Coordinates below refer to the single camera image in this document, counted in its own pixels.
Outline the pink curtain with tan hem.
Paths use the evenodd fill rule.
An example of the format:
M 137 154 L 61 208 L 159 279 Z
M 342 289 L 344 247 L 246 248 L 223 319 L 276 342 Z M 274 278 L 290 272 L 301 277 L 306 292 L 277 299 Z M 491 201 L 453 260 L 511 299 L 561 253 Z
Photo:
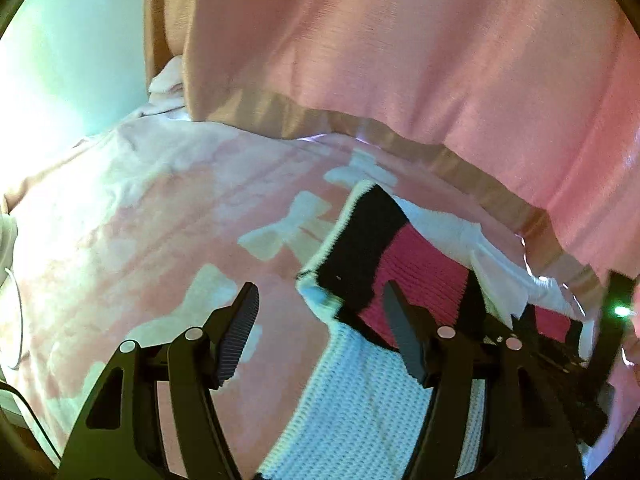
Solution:
M 639 37 L 616 0 L 144 0 L 186 108 L 420 160 L 593 294 L 639 272 Z

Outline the white red black knit sweater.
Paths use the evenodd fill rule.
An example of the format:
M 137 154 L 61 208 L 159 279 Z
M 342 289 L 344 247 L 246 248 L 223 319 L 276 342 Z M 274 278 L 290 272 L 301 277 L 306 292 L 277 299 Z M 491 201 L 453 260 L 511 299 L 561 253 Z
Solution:
M 329 331 L 297 408 L 259 466 L 262 479 L 398 479 L 431 401 L 406 371 L 383 309 L 396 282 L 438 325 L 472 330 L 485 315 L 513 326 L 533 310 L 538 333 L 588 358 L 593 322 L 552 278 L 535 278 L 480 226 L 393 196 L 372 181 L 350 192 L 296 278 Z

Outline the pink bow-patterned bed blanket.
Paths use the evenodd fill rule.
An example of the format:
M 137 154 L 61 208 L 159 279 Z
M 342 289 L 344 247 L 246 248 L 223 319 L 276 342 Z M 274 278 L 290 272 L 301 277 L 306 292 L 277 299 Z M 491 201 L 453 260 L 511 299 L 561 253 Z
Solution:
M 372 181 L 421 208 L 476 223 L 535 278 L 552 278 L 593 322 L 608 278 L 588 297 L 534 273 L 525 237 L 420 160 L 344 134 L 280 140 L 194 122 L 185 110 L 142 110 L 81 144 L 6 201 L 18 234 L 4 301 L 21 312 L 1 324 L 16 344 L 10 389 L 46 433 L 58 470 L 89 393 L 119 345 L 174 340 L 232 304 L 251 282 L 254 326 L 232 378 L 212 398 L 238 479 L 257 471 L 291 420 L 329 343 L 295 283 L 335 226 L 352 189 Z M 602 393 L 608 424 L 593 446 L 575 441 L 582 479 L 639 474 L 639 348 L 634 322 Z M 485 382 L 474 379 L 454 479 L 471 479 L 484 426 Z

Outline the white bedside lamp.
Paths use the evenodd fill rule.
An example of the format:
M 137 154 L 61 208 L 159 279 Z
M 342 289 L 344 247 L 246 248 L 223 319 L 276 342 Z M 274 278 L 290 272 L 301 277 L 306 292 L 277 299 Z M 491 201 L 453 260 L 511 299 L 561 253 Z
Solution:
M 1 214 L 0 218 L 0 285 L 9 276 L 8 270 L 12 266 L 15 241 L 18 229 L 15 219 L 9 214 Z

